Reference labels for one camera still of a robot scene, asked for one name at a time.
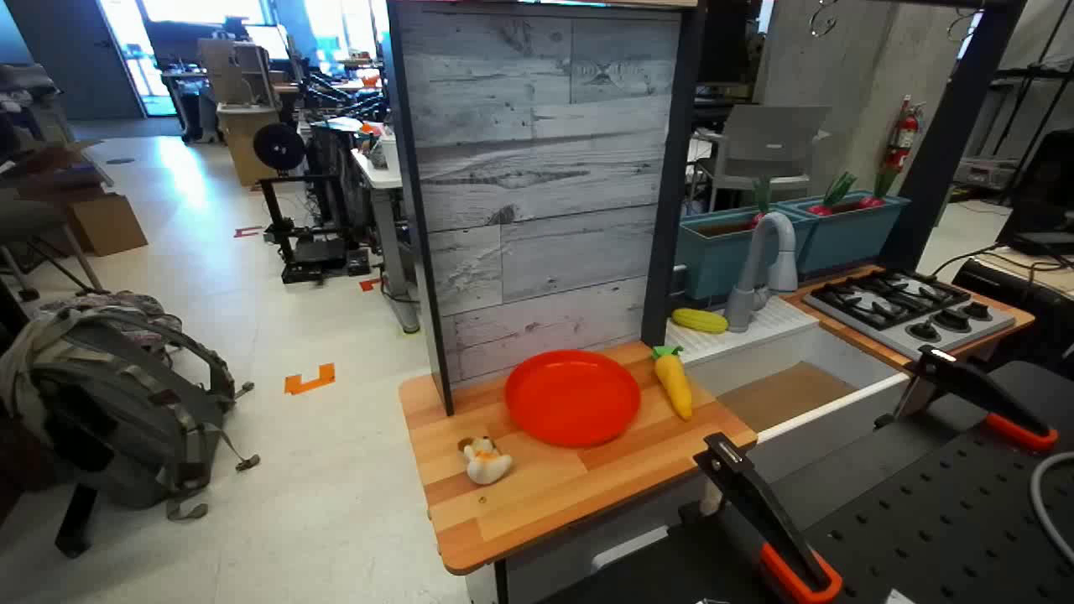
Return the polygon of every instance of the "red bowl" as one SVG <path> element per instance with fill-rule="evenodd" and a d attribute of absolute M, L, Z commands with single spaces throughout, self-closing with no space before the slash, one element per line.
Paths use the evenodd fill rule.
<path fill-rule="evenodd" d="M 521 362 L 503 388 L 513 427 L 553 445 L 598 445 L 636 417 L 635 375 L 593 351 L 553 350 Z"/>

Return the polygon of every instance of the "fire extinguisher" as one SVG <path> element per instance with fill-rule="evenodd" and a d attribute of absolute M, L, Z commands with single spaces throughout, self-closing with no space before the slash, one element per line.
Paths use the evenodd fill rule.
<path fill-rule="evenodd" d="M 907 172 L 916 138 L 921 138 L 921 107 L 908 105 L 908 98 L 904 98 L 898 118 L 878 156 L 875 199 L 883 199 L 893 189 L 893 181 Z"/>

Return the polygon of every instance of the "backpack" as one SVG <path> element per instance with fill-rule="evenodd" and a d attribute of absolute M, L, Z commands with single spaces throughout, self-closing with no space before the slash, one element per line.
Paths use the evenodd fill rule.
<path fill-rule="evenodd" d="M 0 399 L 47 444 L 52 475 L 117 507 L 167 501 L 172 520 L 193 520 L 209 507 L 181 504 L 209 486 L 217 438 L 233 445 L 225 412 L 252 384 L 236 392 L 225 360 L 145 298 L 88 296 L 33 315 L 0 360 Z M 179 351 L 209 364 L 209 384 L 172 369 Z"/>

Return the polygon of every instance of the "concrete floor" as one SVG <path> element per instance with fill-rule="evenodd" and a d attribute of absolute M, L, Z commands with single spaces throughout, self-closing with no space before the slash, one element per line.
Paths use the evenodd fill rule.
<path fill-rule="evenodd" d="M 197 524 L 163 511 L 102 507 L 93 551 L 64 559 L 50 541 L 67 486 L 18 504 L 0 526 L 0 600 L 375 600 L 463 604 L 441 566 L 396 384 L 426 372 L 422 334 L 403 334 L 358 279 L 277 284 L 277 253 L 236 229 L 266 224 L 239 189 L 225 146 L 179 138 L 109 138 L 92 153 L 133 202 L 148 249 L 93 259 L 106 289 L 158 296 L 188 331 L 258 388 L 239 401 L 233 436 L 262 467 L 236 475 L 217 454 Z M 949 203 L 924 268 L 994 241 L 1003 206 Z M 64 280 L 39 268 L 39 289 Z M 339 383 L 286 397 L 293 372 L 334 362 Z"/>

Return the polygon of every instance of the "black chair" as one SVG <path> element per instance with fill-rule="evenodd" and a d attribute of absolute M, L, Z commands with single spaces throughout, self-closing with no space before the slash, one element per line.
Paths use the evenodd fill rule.
<path fill-rule="evenodd" d="M 88 280 L 60 266 L 60 250 L 43 237 L 50 230 L 64 230 Z M 20 244 L 20 241 L 39 259 L 47 259 L 56 271 L 64 271 L 74 284 L 102 289 L 93 268 L 88 266 L 77 237 L 67 229 L 64 210 L 56 210 L 47 202 L 0 202 L 0 253 L 18 279 L 22 303 L 37 298 L 37 289 L 30 289 L 27 275 L 20 271 L 20 262 L 9 253 L 9 244 Z"/>

